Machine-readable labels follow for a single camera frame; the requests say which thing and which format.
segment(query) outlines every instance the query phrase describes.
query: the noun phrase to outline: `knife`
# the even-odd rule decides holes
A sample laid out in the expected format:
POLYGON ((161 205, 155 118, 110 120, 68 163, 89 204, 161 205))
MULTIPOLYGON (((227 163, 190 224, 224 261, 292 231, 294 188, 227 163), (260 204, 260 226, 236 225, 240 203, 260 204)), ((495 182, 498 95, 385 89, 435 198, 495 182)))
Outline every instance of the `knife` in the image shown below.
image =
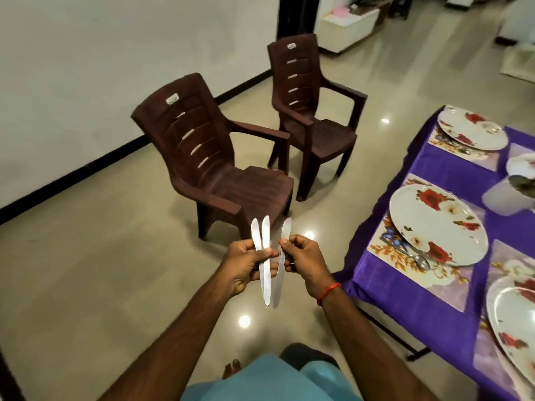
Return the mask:
MULTIPOLYGON (((286 218, 283 223, 283 230, 280 233, 280 238, 290 239, 291 218, 286 218)), ((284 261, 286 254, 280 250, 279 268, 277 269, 277 278, 275 279, 275 288, 273 289, 273 308, 279 306, 280 296, 283 293, 283 278, 284 278, 284 261)))
MULTIPOLYGON (((264 217, 264 220, 262 221, 262 246, 264 249, 267 249, 270 247, 270 224, 269 224, 269 215, 266 215, 264 217)), ((271 302, 271 265, 270 265, 270 259, 266 260, 264 262, 264 304, 265 306, 269 306, 271 302)))
MULTIPOLYGON (((251 222, 251 237, 252 242, 255 244, 255 249, 262 250, 260 227, 258 226, 258 220, 256 218, 254 218, 251 222)), ((262 297, 264 297, 264 262, 258 265, 258 271, 260 272, 260 288, 262 289, 262 297)))

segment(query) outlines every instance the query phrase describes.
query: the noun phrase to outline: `brown chair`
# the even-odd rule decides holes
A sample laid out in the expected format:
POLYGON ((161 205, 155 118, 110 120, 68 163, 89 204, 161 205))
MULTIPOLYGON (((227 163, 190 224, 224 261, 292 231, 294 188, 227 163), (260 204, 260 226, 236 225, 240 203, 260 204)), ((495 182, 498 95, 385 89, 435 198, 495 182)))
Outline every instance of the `brown chair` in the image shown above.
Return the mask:
MULTIPOLYGON (((336 172, 338 176, 342 174, 353 151, 357 139, 355 130, 368 96, 323 76, 316 35, 283 38, 271 43, 267 51, 273 69, 272 104, 279 112, 279 129, 288 132, 291 145, 303 152, 297 201, 304 201, 316 179, 319 165, 343 154, 336 172), (314 118, 320 87, 334 90, 355 102, 347 127, 314 118)), ((268 167, 273 166, 277 156, 277 147, 274 147, 268 167)))
POLYGON ((198 236, 220 220, 236 225, 243 239, 251 222, 265 215, 271 224, 287 215, 294 181, 288 177, 288 134, 224 117, 199 73, 152 93, 132 119, 164 158, 178 194, 197 202, 198 236), (275 142, 279 170, 234 167, 231 132, 275 142))

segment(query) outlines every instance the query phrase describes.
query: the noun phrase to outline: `bare foot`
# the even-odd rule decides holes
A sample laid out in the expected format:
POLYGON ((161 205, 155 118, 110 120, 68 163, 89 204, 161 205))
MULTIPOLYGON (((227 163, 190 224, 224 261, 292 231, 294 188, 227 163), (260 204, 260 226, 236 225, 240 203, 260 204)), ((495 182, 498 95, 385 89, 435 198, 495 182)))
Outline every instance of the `bare foot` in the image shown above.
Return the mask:
POLYGON ((232 364, 227 364, 225 366, 225 371, 223 372, 223 379, 229 378, 241 370, 241 363, 238 359, 232 360, 232 364))

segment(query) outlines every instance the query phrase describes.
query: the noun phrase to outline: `forearm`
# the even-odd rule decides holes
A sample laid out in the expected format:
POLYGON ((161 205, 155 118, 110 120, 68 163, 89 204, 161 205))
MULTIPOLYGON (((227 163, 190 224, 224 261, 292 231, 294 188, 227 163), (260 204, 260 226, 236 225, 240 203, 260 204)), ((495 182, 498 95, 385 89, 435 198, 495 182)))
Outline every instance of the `forearm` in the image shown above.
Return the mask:
POLYGON ((177 401, 197 364, 232 287, 215 274, 169 328, 104 393, 107 400, 177 401))
POLYGON ((437 400, 379 337, 343 290, 332 290, 322 307, 366 401, 437 400))

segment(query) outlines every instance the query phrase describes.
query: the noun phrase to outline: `chair armrest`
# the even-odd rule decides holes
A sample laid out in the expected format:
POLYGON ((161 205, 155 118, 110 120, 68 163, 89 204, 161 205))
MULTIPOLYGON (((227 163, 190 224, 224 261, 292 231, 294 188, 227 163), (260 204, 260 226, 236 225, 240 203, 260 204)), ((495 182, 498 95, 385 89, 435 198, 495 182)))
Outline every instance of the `chair armrest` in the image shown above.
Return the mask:
POLYGON ((258 136, 270 141, 288 140, 290 135, 287 132, 277 131, 275 129, 265 128, 245 122, 229 121, 230 132, 241 132, 243 134, 258 136))
POLYGON ((342 94, 343 96, 351 98, 354 101, 366 101, 366 99, 368 98, 366 94, 361 93, 360 91, 350 89, 349 87, 346 87, 343 84, 332 82, 330 80, 327 80, 326 78, 323 78, 322 80, 322 87, 333 90, 339 94, 342 94))
POLYGON ((273 96, 272 105, 279 113, 289 116, 294 121, 300 123, 304 127, 311 127, 313 122, 305 116, 294 111, 290 107, 285 106, 276 96, 273 96))
POLYGON ((189 198, 193 201, 200 202, 208 208, 218 209, 230 215, 237 216, 241 212, 241 205, 227 199, 218 197, 217 195, 203 191, 197 187, 193 187, 182 180, 178 175, 170 172, 171 184, 176 192, 189 198))

